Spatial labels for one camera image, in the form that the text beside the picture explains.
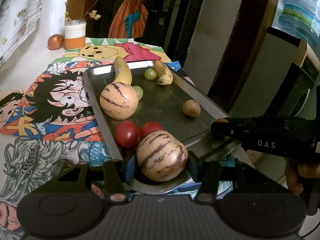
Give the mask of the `person's right hand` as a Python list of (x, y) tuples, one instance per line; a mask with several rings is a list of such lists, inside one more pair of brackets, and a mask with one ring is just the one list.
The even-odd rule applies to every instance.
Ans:
[(305, 188), (305, 180), (319, 182), (319, 161), (296, 161), (253, 150), (246, 151), (258, 171), (299, 195)]

